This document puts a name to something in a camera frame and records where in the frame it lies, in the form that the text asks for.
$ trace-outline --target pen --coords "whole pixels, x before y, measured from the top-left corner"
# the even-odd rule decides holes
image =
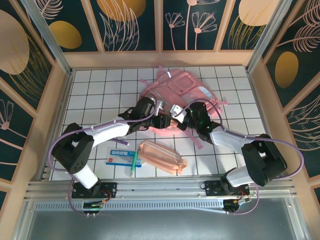
[[[132,165],[131,165],[131,174],[130,174],[131,178],[133,178],[135,175],[137,158],[138,158],[138,151],[135,151],[133,155]]]

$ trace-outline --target backpack strap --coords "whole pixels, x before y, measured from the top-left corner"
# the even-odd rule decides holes
[[[200,150],[200,149],[203,149],[204,146],[202,146],[201,142],[198,140],[198,138],[196,138],[195,136],[193,136],[192,134],[192,131],[190,128],[187,128],[185,131],[184,131],[185,135],[190,138],[194,145]]]
[[[140,83],[143,83],[146,88],[150,86],[150,84],[149,84],[146,80],[144,80],[144,79],[142,79],[142,78],[139,80],[139,82],[140,82]]]
[[[157,63],[155,63],[155,64],[153,64],[153,66],[152,66],[154,69],[159,69],[159,71],[163,71],[164,70],[164,67],[161,65],[161,64],[157,64]]]

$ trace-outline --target metal frame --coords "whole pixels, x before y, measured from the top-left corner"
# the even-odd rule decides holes
[[[247,71],[251,73],[258,61],[260,60],[262,54],[266,50],[268,44],[270,43],[271,39],[273,38],[274,34],[278,30],[283,18],[285,17],[287,11],[290,8],[292,0],[281,0],[279,1],[278,5],[276,6],[275,11],[273,12],[269,23],[266,25],[265,29],[263,30],[260,39],[258,40],[251,58],[249,60]]]
[[[219,179],[219,175],[119,179],[117,180],[116,198],[111,199],[108,202],[109,206],[104,207],[102,211],[219,209],[222,200],[231,197],[207,197],[205,190],[201,188],[204,181]],[[114,179],[104,180],[103,182],[114,182]],[[72,211],[67,200],[69,183],[69,181],[30,182],[21,207],[21,220],[17,222],[13,239],[27,239],[36,211]],[[253,193],[252,198],[255,201],[256,190],[253,186],[250,186],[249,189]],[[267,186],[258,189],[260,198],[285,199],[296,238],[301,240],[311,239],[291,179],[274,180]],[[85,199],[73,200],[72,203],[80,210],[83,201]]]
[[[55,113],[53,114],[51,126],[49,133],[46,138],[46,145],[44,149],[44,154],[41,159],[41,163],[39,164],[39,168],[37,169],[37,172],[34,176],[35,181],[41,181],[43,179],[43,174],[45,171],[46,163],[47,163],[47,153],[51,146],[51,144],[54,142],[55,139],[60,134],[60,129],[64,120],[64,112],[67,108],[68,99],[69,99],[69,93],[71,91],[72,83],[75,78],[75,72],[72,71],[70,75],[66,76],[66,79],[64,81],[62,91],[60,92],[58,96],[57,102],[60,103],[57,105]]]
[[[61,47],[58,45],[55,36],[50,31],[49,26],[45,19],[42,17],[36,3],[34,0],[21,0],[26,12],[29,14],[34,25],[37,27],[41,36],[47,43],[52,54],[55,56],[56,60],[60,63],[64,72],[68,75],[71,74],[70,66],[65,58],[64,53],[62,52]]]

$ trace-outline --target floral line drawing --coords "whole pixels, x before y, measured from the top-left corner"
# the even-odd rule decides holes
[[[215,13],[204,12],[199,18],[199,12],[192,14],[192,24],[195,32],[194,50],[197,50],[198,34],[208,33],[217,30],[217,24],[214,24]]]
[[[10,162],[3,162],[3,161],[0,161],[0,164],[3,164],[3,165],[12,165],[12,166],[17,166],[18,163],[10,163]]]
[[[320,96],[305,106],[294,108],[288,122],[294,139],[300,143],[300,150],[320,149]]]
[[[304,14],[293,21],[290,26],[303,18],[305,26],[302,26],[295,34],[294,38],[276,47],[292,43],[296,52],[309,52],[316,49],[320,44],[320,0],[310,0],[304,10]]]
[[[103,8],[109,17],[100,16],[104,24],[103,45],[107,51],[128,51],[139,44],[139,24],[134,11],[127,7],[124,1],[123,11],[116,0],[111,0],[112,7],[106,0],[101,1]]]
[[[183,21],[183,17],[181,15],[181,12],[180,13],[175,12],[172,15],[170,12],[168,12],[165,14],[165,19],[166,19],[166,22],[168,23],[169,28],[170,28],[173,50],[176,50],[174,36],[172,34],[172,29],[177,28],[177,27],[182,27],[186,24],[186,22]]]
[[[303,18],[304,22],[309,26],[314,26],[319,24],[320,19],[320,1],[319,0],[309,0],[308,4],[305,7],[304,14],[294,20],[289,27],[294,25],[297,21]]]
[[[30,48],[29,66],[20,74],[9,74],[13,83],[26,96],[34,101],[40,101],[47,82],[49,69],[39,46],[27,35]]]
[[[62,0],[35,0],[44,19],[53,20],[64,7]]]
[[[188,11],[186,14],[186,25],[185,25],[185,50],[188,50],[188,28],[189,28],[189,18],[191,6],[195,5],[205,5],[205,4],[215,4],[220,0],[186,0],[188,3]]]
[[[7,101],[7,103],[5,105],[5,102],[2,99],[0,99],[0,131],[1,130],[3,130],[3,131],[9,130],[9,131],[13,132],[14,134],[26,139],[27,138],[26,136],[23,136],[22,134],[14,131],[10,128],[10,121],[12,118],[13,111],[14,111],[14,104],[12,102]],[[8,142],[8,141],[1,139],[1,138],[0,138],[0,142],[4,143],[6,145],[9,145],[13,148],[19,149],[19,150],[23,149],[21,146],[18,146],[16,144],[13,144],[13,143]]]

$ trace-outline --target white grid tile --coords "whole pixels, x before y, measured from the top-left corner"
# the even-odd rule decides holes
[[[74,76],[75,83],[83,83],[90,81],[91,70],[76,71]]]
[[[121,84],[122,94],[136,94],[137,93],[137,81],[124,81]]]
[[[255,103],[241,104],[241,108],[246,119],[260,118],[258,107]]]
[[[214,68],[218,78],[232,77],[230,68],[228,66],[215,66]]]
[[[232,77],[218,78],[220,90],[235,90],[235,83]]]
[[[234,154],[216,155],[219,174],[225,174],[229,170],[237,167],[236,156]]]
[[[217,78],[202,78],[204,85],[211,91],[219,90],[218,79]]]
[[[101,109],[103,95],[88,95],[86,97],[85,108],[86,109]]]
[[[244,66],[230,66],[232,76],[236,77],[247,77],[247,73]]]
[[[88,95],[104,94],[104,90],[105,90],[105,82],[99,82],[99,81],[90,82]]]
[[[153,68],[139,68],[138,69],[138,80],[153,80],[154,69]]]
[[[107,70],[92,70],[90,82],[105,82]]]
[[[218,174],[218,167],[215,155],[196,156],[196,163],[199,175]]]
[[[69,99],[68,109],[84,109],[87,96],[71,96]]]
[[[123,69],[122,81],[138,80],[138,69]]]
[[[185,67],[181,70],[190,71],[217,96],[219,100],[227,100],[228,104],[220,106],[223,125],[243,134],[260,135],[264,127],[252,94],[251,86],[245,70],[240,66],[231,67]],[[72,86],[71,97],[65,111],[65,120],[61,131],[71,123],[92,125],[105,123],[134,107],[139,93],[146,86],[139,82],[140,78],[149,84],[156,79],[158,68],[109,69],[77,71]],[[223,174],[234,167],[242,167],[245,161],[240,154],[223,146],[212,146],[202,142],[199,150],[182,132],[175,135],[161,136],[150,130],[138,131],[127,136],[118,137],[127,141],[129,146],[106,141],[92,149],[88,164],[101,179],[129,178],[130,167],[106,165],[110,148],[136,150],[145,140],[155,141],[176,150],[187,162],[182,176]],[[56,167],[63,168],[58,162]],[[177,177],[145,163],[135,170],[136,178]],[[52,180],[69,180],[70,176],[63,172],[53,172]]]
[[[104,87],[104,94],[120,94],[121,81],[107,81]]]
[[[111,69],[106,71],[106,81],[121,81],[122,69]]]
[[[247,90],[251,89],[249,80],[247,77],[235,77],[233,78],[235,89],[237,90]]]
[[[214,66],[201,66],[200,67],[201,78],[216,78],[216,71]]]
[[[75,82],[72,86],[71,95],[87,95],[89,82]]]
[[[98,124],[101,118],[101,109],[85,109],[82,124]]]
[[[254,94],[251,90],[238,90],[239,100],[242,104],[254,104],[256,103]]]
[[[118,108],[120,103],[120,94],[105,94],[103,96],[102,108]]]
[[[224,90],[221,91],[221,96],[223,100],[226,100],[228,104],[238,104],[239,98],[237,91],[235,90]]]

